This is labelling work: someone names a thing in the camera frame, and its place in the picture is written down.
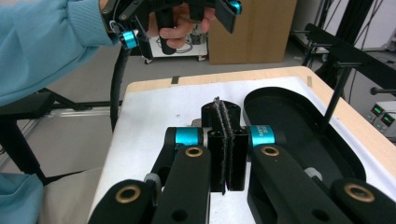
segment black tray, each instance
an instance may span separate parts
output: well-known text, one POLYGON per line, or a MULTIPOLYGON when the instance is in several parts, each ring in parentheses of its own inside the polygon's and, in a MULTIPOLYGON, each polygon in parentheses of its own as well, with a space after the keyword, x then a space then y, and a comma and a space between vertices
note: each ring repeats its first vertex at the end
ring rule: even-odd
POLYGON ((319 133, 323 116, 301 94, 277 87, 252 91, 245 98, 244 119, 247 125, 270 125, 285 134, 282 147, 303 168, 317 169, 327 187, 343 177, 366 180, 361 161, 334 128, 319 133))

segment person's arm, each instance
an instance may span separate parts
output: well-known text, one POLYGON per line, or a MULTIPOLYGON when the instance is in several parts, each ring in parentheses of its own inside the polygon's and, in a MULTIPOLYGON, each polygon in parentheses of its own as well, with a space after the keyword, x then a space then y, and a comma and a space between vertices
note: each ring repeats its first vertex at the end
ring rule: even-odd
POLYGON ((0 7, 0 105, 38 91, 113 46, 98 0, 40 0, 0 7))

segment floor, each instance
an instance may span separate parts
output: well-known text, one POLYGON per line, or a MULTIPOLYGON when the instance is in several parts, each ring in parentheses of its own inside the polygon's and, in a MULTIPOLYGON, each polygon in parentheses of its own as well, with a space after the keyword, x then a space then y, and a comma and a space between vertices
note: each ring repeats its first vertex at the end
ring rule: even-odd
MULTIPOLYGON (((101 48, 89 63, 51 84, 49 89, 75 102, 108 101, 118 53, 119 48, 101 48)), ((172 57, 156 58, 151 64, 145 64, 143 58, 133 56, 125 69, 121 92, 134 81, 297 66, 303 57, 304 53, 291 42, 282 63, 211 65, 208 60, 197 62, 196 57, 172 57)), ((20 125, 30 127, 27 120, 20 125)), ((27 140, 46 176, 104 165, 112 137, 108 108, 98 108, 95 115, 89 116, 52 111, 32 129, 27 140)), ((20 173, 5 155, 0 155, 0 172, 20 173)))

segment cardboard box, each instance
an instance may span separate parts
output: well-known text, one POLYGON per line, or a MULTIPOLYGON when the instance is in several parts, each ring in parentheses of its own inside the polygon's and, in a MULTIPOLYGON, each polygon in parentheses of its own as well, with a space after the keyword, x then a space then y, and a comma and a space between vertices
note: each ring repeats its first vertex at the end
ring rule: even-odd
POLYGON ((211 22, 208 33, 209 62, 283 62, 297 0, 241 0, 242 14, 232 34, 211 22))

